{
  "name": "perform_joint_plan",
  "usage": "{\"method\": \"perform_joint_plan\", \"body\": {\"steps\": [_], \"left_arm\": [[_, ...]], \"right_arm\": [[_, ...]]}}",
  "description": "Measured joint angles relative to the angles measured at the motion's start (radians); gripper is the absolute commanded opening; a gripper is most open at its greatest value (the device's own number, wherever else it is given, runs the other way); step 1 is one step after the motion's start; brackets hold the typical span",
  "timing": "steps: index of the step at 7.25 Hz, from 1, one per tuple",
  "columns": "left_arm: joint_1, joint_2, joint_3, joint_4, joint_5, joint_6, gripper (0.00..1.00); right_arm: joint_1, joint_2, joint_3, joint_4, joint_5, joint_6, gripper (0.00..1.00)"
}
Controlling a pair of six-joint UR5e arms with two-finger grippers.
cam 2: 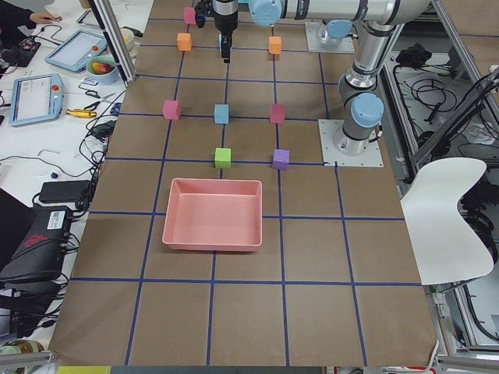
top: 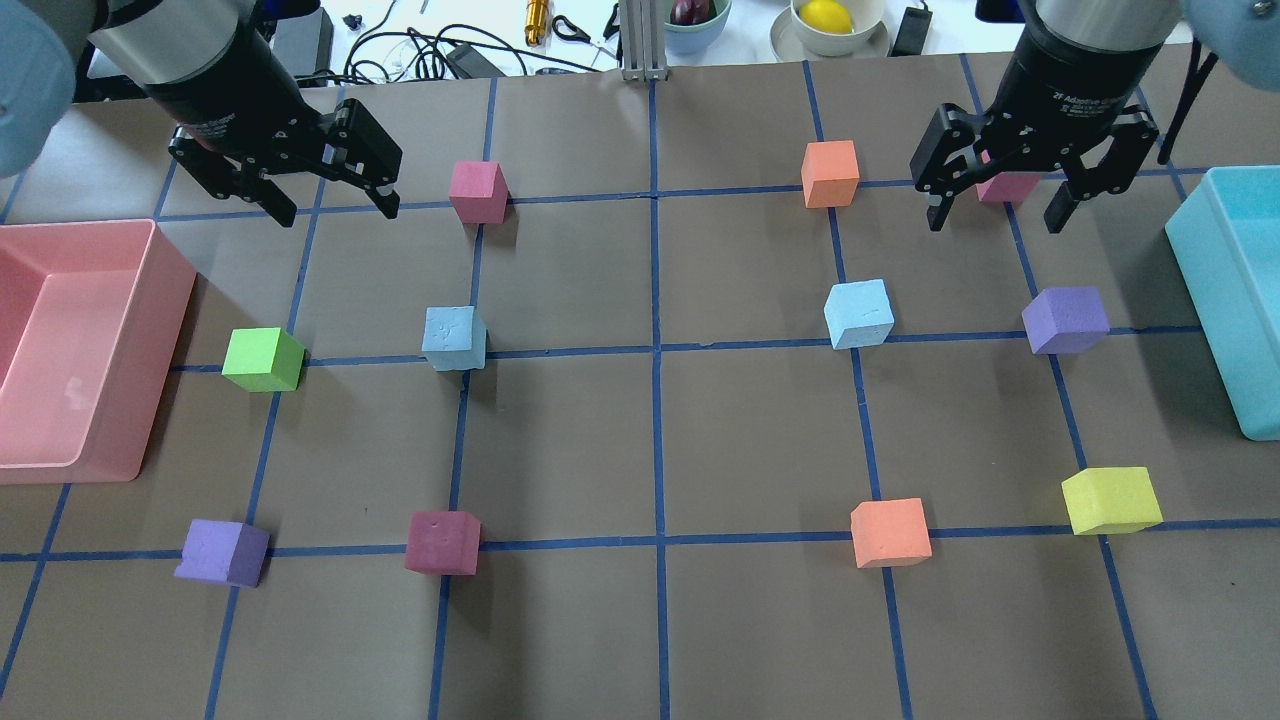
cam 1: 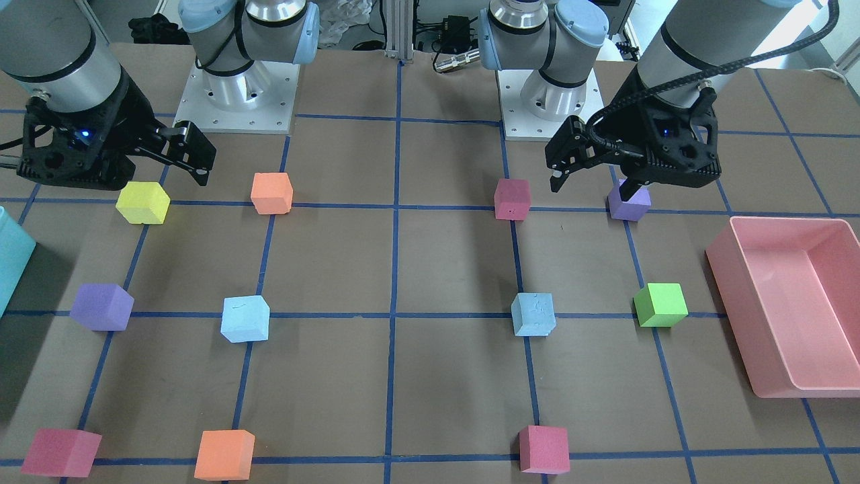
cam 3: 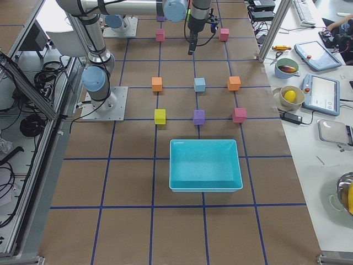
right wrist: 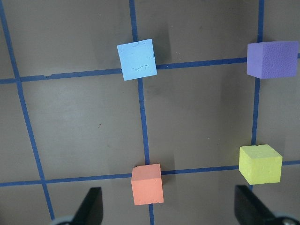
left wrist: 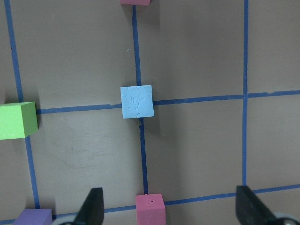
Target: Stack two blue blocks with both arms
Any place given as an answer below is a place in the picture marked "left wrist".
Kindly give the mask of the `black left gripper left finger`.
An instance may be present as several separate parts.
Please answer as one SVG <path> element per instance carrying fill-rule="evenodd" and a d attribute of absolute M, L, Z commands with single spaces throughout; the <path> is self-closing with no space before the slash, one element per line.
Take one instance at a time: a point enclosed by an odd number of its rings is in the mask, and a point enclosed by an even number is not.
<path fill-rule="evenodd" d="M 101 187 L 92 188 L 74 219 L 75 225 L 102 225 L 104 195 Z"/>

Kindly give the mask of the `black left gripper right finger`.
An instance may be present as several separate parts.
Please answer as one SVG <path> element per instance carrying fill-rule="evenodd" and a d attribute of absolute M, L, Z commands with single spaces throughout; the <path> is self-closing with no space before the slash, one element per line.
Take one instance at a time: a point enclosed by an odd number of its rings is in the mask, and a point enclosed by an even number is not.
<path fill-rule="evenodd" d="M 277 221 L 248 186 L 236 187 L 235 213 L 241 225 L 272 225 Z"/>

